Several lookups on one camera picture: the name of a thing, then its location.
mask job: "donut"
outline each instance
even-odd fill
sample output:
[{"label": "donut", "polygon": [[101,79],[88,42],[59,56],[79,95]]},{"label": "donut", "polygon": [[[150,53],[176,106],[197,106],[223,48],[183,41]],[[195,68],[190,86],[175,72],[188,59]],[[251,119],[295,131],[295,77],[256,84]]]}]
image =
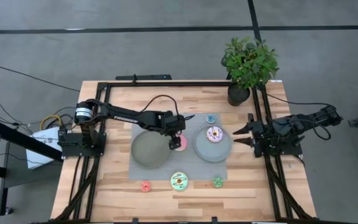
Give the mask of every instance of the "donut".
[{"label": "donut", "polygon": [[174,190],[185,190],[188,184],[189,180],[182,172],[176,172],[171,176],[171,186]]},{"label": "donut", "polygon": [[207,117],[206,117],[206,122],[208,122],[209,124],[213,124],[213,123],[215,123],[215,121],[216,121],[215,116],[213,116],[213,115],[207,115]]},{"label": "donut", "polygon": [[221,187],[223,187],[223,180],[220,177],[215,177],[212,181],[212,184],[216,188],[221,188]]},{"label": "donut", "polygon": [[186,140],[186,138],[185,138],[185,136],[183,134],[177,135],[177,136],[180,137],[180,145],[181,146],[179,148],[175,149],[175,151],[183,151],[187,147],[187,140]]},{"label": "donut", "polygon": [[140,185],[142,192],[149,192],[150,191],[150,182],[143,181]]},{"label": "donut", "polygon": [[220,141],[222,141],[222,138],[223,138],[223,131],[219,127],[212,126],[212,127],[208,128],[208,130],[206,132],[206,137],[211,142],[220,142]]}]

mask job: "wooden table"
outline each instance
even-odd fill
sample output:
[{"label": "wooden table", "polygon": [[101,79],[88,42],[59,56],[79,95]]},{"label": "wooden table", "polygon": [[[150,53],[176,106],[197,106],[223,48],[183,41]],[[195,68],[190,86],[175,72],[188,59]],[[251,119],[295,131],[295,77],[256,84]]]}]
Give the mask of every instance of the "wooden table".
[{"label": "wooden table", "polygon": [[[79,101],[94,98],[97,83],[83,82]],[[286,100],[283,83],[268,82],[266,87],[267,93]],[[223,128],[228,133],[244,127],[248,113],[255,115],[252,96],[238,107],[230,106],[227,103],[226,86],[113,87],[110,103],[139,111],[159,94],[174,97],[179,113],[219,113]],[[262,97],[259,96],[259,99],[264,113]],[[273,118],[290,114],[287,103],[273,98],[269,98],[269,102]],[[173,109],[172,101],[167,98],[155,100],[148,108],[162,111]],[[128,180],[131,127],[132,124],[122,121],[106,122],[108,140],[99,165],[92,222],[131,222],[133,217],[139,218],[140,222],[207,222],[213,216],[217,216],[219,221],[274,220],[264,159],[255,158],[253,150],[245,144],[233,144],[232,152],[226,159],[228,179],[221,189],[214,189],[210,181],[191,180],[186,190],[177,192],[171,188],[169,180],[152,180],[152,190],[141,192],[141,181]],[[69,158],[64,161],[52,218],[58,216],[68,205],[76,160],[77,158]],[[303,165],[293,156],[282,156],[282,162],[289,191],[307,213],[315,216]],[[282,217],[285,217],[282,195],[278,189],[277,192],[280,211]],[[86,193],[83,198],[80,218],[85,213],[88,198]]]}]

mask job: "concrete floor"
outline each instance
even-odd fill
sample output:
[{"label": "concrete floor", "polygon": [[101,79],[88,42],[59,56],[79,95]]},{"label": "concrete floor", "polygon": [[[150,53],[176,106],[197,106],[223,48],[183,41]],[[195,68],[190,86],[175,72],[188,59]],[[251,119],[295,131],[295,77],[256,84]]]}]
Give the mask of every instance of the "concrete floor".
[{"label": "concrete floor", "polygon": [[[358,1],[258,0],[260,26],[358,25]],[[0,29],[147,26],[249,26],[246,1],[0,0]],[[174,79],[223,79],[220,59],[231,37],[253,32],[125,34],[0,34],[1,66],[80,88],[83,80],[171,74]],[[302,146],[318,216],[358,223],[358,30],[264,31],[279,54],[278,78],[290,101],[327,102],[344,117],[330,141],[306,134]],[[0,103],[23,122],[37,121],[78,94],[0,70]],[[290,105],[292,113],[314,106]],[[0,115],[6,117],[2,110]],[[10,189],[12,215],[0,223],[49,219],[58,178]]]}]

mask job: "cable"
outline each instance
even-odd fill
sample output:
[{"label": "cable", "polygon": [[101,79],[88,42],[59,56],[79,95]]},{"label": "cable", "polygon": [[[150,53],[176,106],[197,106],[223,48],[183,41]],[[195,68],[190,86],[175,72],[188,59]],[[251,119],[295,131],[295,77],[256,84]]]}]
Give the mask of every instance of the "cable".
[{"label": "cable", "polygon": [[[63,117],[65,117],[65,116],[67,116],[67,117],[70,118],[70,120],[67,122],[67,124],[65,124],[65,123],[63,122]],[[71,115],[69,115],[69,114],[63,114],[63,115],[61,115],[61,116],[59,116],[59,117],[60,117],[60,119],[61,119],[61,121],[62,121],[62,124],[59,125],[59,126],[64,126],[64,127],[66,127],[66,126],[73,120],[73,117],[72,117]],[[55,118],[51,123],[49,123],[49,124],[47,125],[47,129],[53,127],[53,125],[55,125],[55,122],[56,122],[56,121],[58,121],[57,118]]]},{"label": "cable", "polygon": [[305,162],[303,161],[303,159],[301,159],[299,156],[297,155],[293,155],[295,156],[299,161],[301,161],[301,163],[303,164],[303,166],[305,166]]},{"label": "cable", "polygon": [[178,105],[177,105],[177,102],[174,98],[172,98],[171,96],[168,96],[168,95],[158,95],[158,96],[155,96],[154,98],[152,98],[152,100],[150,100],[150,102],[145,106],[145,108],[143,108],[141,111],[139,111],[139,114],[141,114],[141,112],[145,111],[149,106],[150,104],[157,98],[160,98],[160,97],[168,97],[169,99],[171,99],[174,104],[175,104],[175,110],[177,111],[177,115],[179,115],[179,111],[178,111]]},{"label": "cable", "polygon": [[78,157],[77,159],[77,163],[75,164],[75,168],[74,168],[74,177],[73,177],[73,183],[71,184],[71,191],[70,191],[70,198],[68,201],[71,201],[71,198],[73,197],[73,191],[74,191],[74,184],[75,184],[75,179],[77,177],[77,170],[78,170],[78,165],[80,164],[80,160],[81,160],[81,156]]},{"label": "cable", "polygon": [[67,219],[73,209],[76,207],[76,204],[82,199],[85,190],[88,188],[89,184],[98,176],[98,172],[96,171],[97,166],[96,163],[92,165],[91,171],[88,173],[84,183],[78,188],[77,193],[74,195],[74,198],[68,203],[67,207],[62,211],[55,220],[65,220]]},{"label": "cable", "polygon": [[58,111],[54,112],[54,115],[56,115],[57,113],[61,112],[62,110],[65,110],[65,109],[75,109],[75,107],[73,107],[73,106],[65,106],[62,109],[59,109]]},{"label": "cable", "polygon": [[336,107],[333,106],[333,105],[330,105],[329,103],[295,103],[295,102],[290,102],[290,101],[287,101],[287,100],[277,98],[276,96],[272,96],[272,95],[270,95],[268,93],[266,93],[266,95],[268,95],[268,96],[270,96],[272,98],[275,98],[276,100],[280,100],[282,102],[286,102],[286,103],[289,103],[289,104],[294,104],[294,105],[326,105],[326,106],[332,106],[336,110]]},{"label": "cable", "polygon": [[76,90],[76,89],[73,89],[73,88],[68,88],[68,87],[65,87],[65,86],[62,86],[62,85],[59,85],[59,84],[56,84],[56,83],[48,82],[48,81],[46,81],[46,80],[42,80],[42,79],[40,79],[40,78],[36,78],[36,77],[31,76],[31,75],[24,74],[24,73],[22,73],[22,72],[18,72],[18,71],[9,69],[9,68],[4,68],[4,67],[1,67],[1,66],[0,66],[0,68],[1,68],[1,69],[5,69],[5,70],[10,71],[10,72],[14,72],[14,73],[20,74],[20,75],[24,75],[24,76],[29,77],[29,78],[33,78],[33,79],[35,79],[35,80],[38,80],[38,81],[41,81],[41,82],[45,82],[45,83],[48,83],[48,84],[51,84],[51,85],[54,85],[54,86],[59,86],[59,87],[65,88],[65,89],[67,89],[67,90],[72,90],[72,91],[77,91],[77,92],[79,92],[79,90]]},{"label": "cable", "polygon": [[69,129],[69,131],[73,130],[75,127],[77,127],[78,124],[75,124],[72,128]]},{"label": "cable", "polygon": [[190,120],[191,118],[194,118],[194,116],[196,116],[196,115],[193,114],[193,115],[187,116],[187,117],[185,118],[185,121],[188,121],[188,120]]},{"label": "cable", "polygon": [[18,119],[15,119],[14,117],[12,117],[6,110],[5,108],[0,104],[0,107],[2,108],[2,110],[10,117],[12,118],[14,121],[19,122],[20,124],[23,124],[21,121],[19,121]]},{"label": "cable", "polygon": [[14,126],[24,125],[24,124],[19,124],[19,123],[17,123],[17,122],[14,122],[14,123],[8,122],[8,121],[6,121],[5,119],[4,119],[4,120],[0,119],[0,122],[1,122],[1,123],[4,123],[4,124],[11,124],[11,125],[14,125]]},{"label": "cable", "polygon": [[10,123],[8,121],[1,121],[1,123],[5,123],[5,124],[11,124],[11,125],[14,125],[14,126],[17,126],[18,128],[23,128],[24,130],[26,130],[27,132],[30,133],[30,137],[32,138],[35,138],[35,139],[51,139],[51,140],[59,140],[59,139],[52,139],[52,138],[38,138],[38,137],[34,137],[32,136],[34,133],[29,129],[29,127],[27,127],[25,124],[18,124],[18,123]]},{"label": "cable", "polygon": [[0,154],[0,156],[2,156],[2,155],[12,156],[12,157],[14,157],[14,158],[15,158],[15,159],[17,159],[17,160],[20,160],[20,161],[29,161],[29,162],[31,162],[31,163],[33,163],[33,164],[41,164],[41,165],[58,165],[58,166],[61,166],[61,164],[51,164],[51,163],[48,163],[48,164],[43,164],[43,163],[41,163],[41,162],[33,162],[33,161],[31,161],[31,160],[28,160],[28,159],[20,159],[20,158],[18,158],[17,156],[15,156],[15,155],[13,155],[13,154],[9,154],[9,153],[1,153],[1,154]]},{"label": "cable", "polygon": [[[331,139],[331,133],[328,131],[328,129],[327,129],[326,127],[324,127],[323,125],[321,125],[321,124],[319,124],[319,123],[316,123],[314,120],[313,120],[313,121],[310,121],[310,120],[307,120],[307,119],[298,119],[298,118],[297,118],[296,121],[303,121],[303,122],[312,123],[312,124],[313,124],[313,131],[314,131],[314,133],[317,135],[317,137],[319,137],[319,138],[321,138],[322,140],[325,140],[325,141]],[[279,125],[281,125],[281,126],[284,126],[284,125],[289,124],[289,122],[288,122],[287,124],[281,124],[281,123],[279,123],[279,122],[277,122],[277,121],[275,121],[275,120],[273,120],[273,122],[276,123],[276,124],[279,124]],[[320,128],[323,128],[324,131],[326,131],[328,137],[324,138],[324,137],[322,137],[320,134],[318,134],[317,131],[316,131],[316,125],[319,126]]]},{"label": "cable", "polygon": [[57,115],[50,115],[50,116],[47,116],[46,118],[44,118],[42,121],[41,121],[41,123],[40,123],[40,130],[42,130],[42,125],[44,124],[44,122],[46,122],[48,119],[50,119],[50,118],[56,118],[56,119],[58,119],[59,120],[59,125],[61,126],[62,125],[62,120],[60,119],[60,117],[59,116],[57,116]]}]

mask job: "potted plant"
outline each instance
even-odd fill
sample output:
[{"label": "potted plant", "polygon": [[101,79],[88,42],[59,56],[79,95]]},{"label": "potted plant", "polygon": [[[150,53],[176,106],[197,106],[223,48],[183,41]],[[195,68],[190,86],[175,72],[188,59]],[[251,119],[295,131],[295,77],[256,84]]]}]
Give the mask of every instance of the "potted plant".
[{"label": "potted plant", "polygon": [[274,78],[277,68],[274,49],[269,50],[265,40],[256,45],[249,41],[249,37],[242,40],[232,38],[226,43],[227,49],[221,64],[231,75],[231,81],[227,90],[227,100],[230,105],[239,106],[250,96],[249,88],[257,84],[266,84]]}]

